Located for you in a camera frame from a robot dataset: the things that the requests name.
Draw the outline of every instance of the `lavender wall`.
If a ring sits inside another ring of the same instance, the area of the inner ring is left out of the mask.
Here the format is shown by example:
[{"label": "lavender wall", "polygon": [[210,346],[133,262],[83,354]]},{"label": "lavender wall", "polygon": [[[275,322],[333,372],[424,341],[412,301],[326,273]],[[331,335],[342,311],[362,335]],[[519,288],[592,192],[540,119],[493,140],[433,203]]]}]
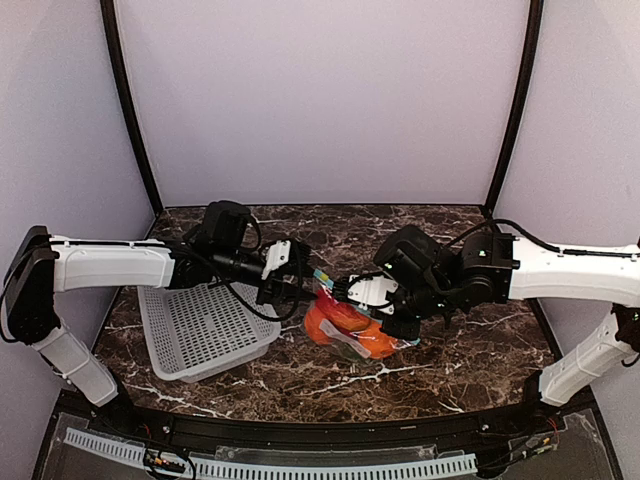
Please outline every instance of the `lavender wall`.
[{"label": "lavender wall", "polygon": [[[546,2],[524,120],[497,215],[544,239],[589,245],[640,235],[640,4]],[[543,303],[565,352],[609,308]],[[640,368],[594,391],[626,478],[640,478]]]},{"label": "lavender wall", "polygon": [[[98,1],[0,2],[0,271],[33,224],[140,238],[148,204],[109,65]],[[91,344],[111,290],[57,298]],[[31,471],[60,382],[35,351],[0,344],[0,476]]]},{"label": "lavender wall", "polygon": [[119,0],[163,201],[482,203],[526,0]]}]

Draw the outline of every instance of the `brown marble surface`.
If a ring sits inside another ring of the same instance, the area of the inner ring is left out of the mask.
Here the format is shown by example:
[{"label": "brown marble surface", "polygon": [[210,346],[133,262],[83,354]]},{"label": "brown marble surface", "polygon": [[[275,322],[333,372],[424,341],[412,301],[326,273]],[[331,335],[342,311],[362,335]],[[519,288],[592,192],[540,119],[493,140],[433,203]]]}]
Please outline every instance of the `brown marble surface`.
[{"label": "brown marble surface", "polygon": [[[447,241],[481,222],[466,206],[262,206],[252,209],[264,240],[294,236],[332,278],[372,271],[384,238],[415,224]],[[165,211],[153,238],[179,238],[202,208]],[[315,345],[300,314],[283,324],[263,357],[195,384],[165,382],[151,368],[135,288],[125,288],[99,339],[97,355],[137,405],[241,420],[363,422],[448,415],[517,403],[524,379],[552,362],[525,303],[485,305],[444,330],[424,322],[421,343],[384,361],[351,363]]]}]

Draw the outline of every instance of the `snack bag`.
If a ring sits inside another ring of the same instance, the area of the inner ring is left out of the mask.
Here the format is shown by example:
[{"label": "snack bag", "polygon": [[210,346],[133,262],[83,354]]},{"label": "snack bag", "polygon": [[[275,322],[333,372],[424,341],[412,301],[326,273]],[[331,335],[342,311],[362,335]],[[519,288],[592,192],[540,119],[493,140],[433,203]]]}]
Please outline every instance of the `snack bag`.
[{"label": "snack bag", "polygon": [[353,305],[338,302],[322,288],[307,311],[304,327],[318,345],[332,345],[348,359],[381,360],[401,348],[413,345],[380,331],[380,323],[359,312]]}]

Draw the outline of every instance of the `white plastic tray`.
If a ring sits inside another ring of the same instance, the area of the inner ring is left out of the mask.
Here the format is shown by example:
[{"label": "white plastic tray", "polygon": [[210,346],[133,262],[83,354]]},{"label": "white plastic tray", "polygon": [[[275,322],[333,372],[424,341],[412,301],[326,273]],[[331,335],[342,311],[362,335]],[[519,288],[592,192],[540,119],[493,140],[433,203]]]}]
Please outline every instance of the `white plastic tray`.
[{"label": "white plastic tray", "polygon": [[[257,289],[233,284],[259,312]],[[264,355],[280,335],[280,324],[256,317],[223,285],[186,290],[138,287],[142,324],[151,365],[163,380],[200,381]]]}]

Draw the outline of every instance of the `black cable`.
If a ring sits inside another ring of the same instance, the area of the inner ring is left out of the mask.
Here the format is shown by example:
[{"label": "black cable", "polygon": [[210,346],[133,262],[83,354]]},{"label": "black cable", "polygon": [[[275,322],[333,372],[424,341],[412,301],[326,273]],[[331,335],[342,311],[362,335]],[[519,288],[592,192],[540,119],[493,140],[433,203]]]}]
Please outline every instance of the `black cable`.
[{"label": "black cable", "polygon": [[[169,453],[173,453],[175,454],[178,458],[181,458],[182,460],[184,460],[185,462],[187,462],[187,464],[189,465],[189,468],[191,468],[191,480],[196,480],[197,479],[197,471],[196,471],[196,466],[193,463],[193,460],[191,460],[191,458],[189,457],[189,454],[184,450],[181,449],[179,447],[173,447],[171,445],[169,445],[168,443],[165,442],[160,442],[158,440],[153,440],[152,438],[149,437],[139,437],[138,435],[132,435],[129,433],[125,433],[119,429],[117,429],[116,427],[114,427],[111,422],[109,422],[106,418],[104,418],[104,416],[98,416],[96,417],[97,419],[99,419],[102,424],[104,426],[106,426],[107,428],[109,428],[110,430],[113,430],[116,435],[129,439],[129,440],[137,440],[141,443],[143,443],[145,445],[145,454],[147,453],[147,451],[149,450],[149,446],[151,444],[156,445],[158,447],[158,454],[161,454],[163,451],[167,451]],[[177,476],[171,476],[168,478],[180,478],[182,476],[182,474],[179,474]]]},{"label": "black cable", "polygon": [[520,438],[523,435],[526,435],[530,432],[530,428],[526,428],[524,430],[520,430],[519,432],[514,433],[493,433],[493,432],[479,432],[482,438],[502,438],[505,440],[513,440],[515,438]]},{"label": "black cable", "polygon": [[383,310],[385,308],[393,305],[393,300],[388,301],[387,303],[383,303],[382,305],[369,305],[370,308],[375,308],[376,310]]},{"label": "black cable", "polygon": [[638,355],[636,355],[636,358],[634,358],[633,360],[631,360],[629,363],[625,362],[624,360],[622,360],[622,366],[626,367],[626,368],[631,368],[633,367],[636,363],[638,363],[638,360],[640,360],[640,353]]},{"label": "black cable", "polygon": [[503,468],[507,468],[510,467],[511,465],[515,465],[516,463],[520,463],[524,460],[526,460],[527,458],[531,458],[531,457],[526,457],[524,455],[520,455],[519,457],[514,458],[513,460],[507,462],[507,463],[503,463],[500,465],[494,465],[491,467],[482,467],[483,470],[502,470]]},{"label": "black cable", "polygon": [[478,465],[478,469],[486,469],[486,468],[496,468],[496,467],[491,467],[492,465],[499,463],[501,460],[504,460],[505,458],[511,456],[516,450],[518,450],[519,448],[522,448],[523,446],[525,446],[527,444],[527,442],[529,442],[529,440],[531,440],[533,437],[536,436],[536,433],[532,433],[531,435],[529,435],[527,438],[525,438],[524,440],[521,440],[520,442],[516,443],[513,447],[511,447],[511,449],[505,453],[504,455],[496,458],[495,460],[489,462],[489,463],[485,463],[484,465]]},{"label": "black cable", "polygon": [[444,247],[445,248],[449,248],[449,247],[455,245],[456,243],[459,243],[461,240],[464,240],[466,237],[468,237],[472,233],[480,230],[481,228],[484,228],[484,227],[487,227],[487,226],[491,226],[491,225],[507,225],[507,226],[515,229],[523,237],[525,237],[530,242],[536,244],[537,246],[539,246],[541,248],[544,248],[545,250],[548,250],[550,252],[562,253],[563,255],[591,256],[591,257],[613,257],[613,258],[633,258],[634,255],[636,255],[636,254],[633,254],[633,253],[603,252],[603,251],[598,251],[598,250],[583,250],[583,249],[578,249],[578,248],[567,248],[565,250],[562,250],[560,247],[557,247],[556,245],[552,245],[550,243],[547,243],[547,242],[541,240],[540,238],[536,237],[535,235],[533,235],[532,233],[530,233],[529,231],[524,229],[522,226],[520,226],[519,224],[517,224],[513,220],[506,220],[506,219],[503,219],[503,218],[485,220],[484,222],[479,223],[478,225],[475,225],[475,226],[471,227],[470,229],[468,229],[467,231],[463,232],[462,234],[458,235],[456,238],[454,238],[450,242],[446,243],[444,245]]},{"label": "black cable", "polygon": [[253,247],[250,247],[250,248],[240,247],[240,250],[242,250],[245,253],[253,253],[259,250],[262,245],[262,232],[260,231],[260,224],[258,223],[258,220],[256,220],[256,217],[254,217],[253,215],[249,215],[248,221],[258,235],[258,242]]},{"label": "black cable", "polygon": [[353,279],[350,280],[349,283],[347,283],[347,287],[345,288],[345,290],[347,291],[347,294],[348,294],[349,290],[351,290],[351,287],[353,287],[356,283],[360,282],[361,280],[366,280],[368,278],[384,277],[384,276],[385,275],[383,272],[363,273],[362,275],[353,277]]},{"label": "black cable", "polygon": [[[164,460],[162,458],[162,454],[164,453],[164,449],[159,449],[158,453],[155,455],[156,458],[159,458],[160,460]],[[147,455],[149,455],[151,457],[151,452],[149,451],[149,447],[145,446],[144,449],[144,457],[146,458]],[[191,460],[191,458],[186,457],[186,461],[189,464],[189,468],[191,469],[191,480],[196,480],[196,467],[195,464],[193,463],[193,460]],[[159,472],[156,469],[156,466],[153,464],[153,462],[149,463],[149,465],[145,465],[144,464],[144,460],[143,460],[143,466],[149,468],[149,470],[151,470],[151,473],[149,473],[149,471],[145,470],[145,472],[147,473],[147,475],[149,475],[150,477],[155,478],[156,480],[175,480],[178,478],[181,478],[182,475],[184,474],[184,472],[182,473],[178,473],[178,472],[171,472],[171,473],[165,473],[165,472]]]},{"label": "black cable", "polygon": [[215,276],[217,276],[220,279],[220,282],[227,288],[229,293],[231,293],[231,295],[233,295],[236,298],[236,300],[238,300],[246,309],[248,309],[256,317],[261,318],[263,320],[267,320],[269,322],[284,322],[285,320],[290,319],[298,310],[298,307],[300,306],[300,296],[302,294],[302,288],[303,288],[303,282],[304,282],[304,277],[302,276],[302,258],[300,255],[300,249],[298,247],[298,243],[295,240],[292,240],[291,246],[296,258],[296,274],[298,277],[296,295],[294,297],[293,304],[291,305],[291,309],[285,315],[278,316],[278,317],[270,317],[269,315],[265,315],[264,313],[259,312],[254,307],[249,305],[249,303],[247,303],[247,301],[244,298],[242,298],[242,296],[231,286],[231,283],[229,282],[229,280],[218,271],[218,267],[216,267],[216,265],[213,262],[210,262],[207,258],[203,257],[202,255],[196,253],[195,251],[193,251],[192,249],[186,246],[181,246],[180,251],[182,251],[185,255],[195,258],[196,260],[200,261],[201,263],[209,267],[212,273]]}]

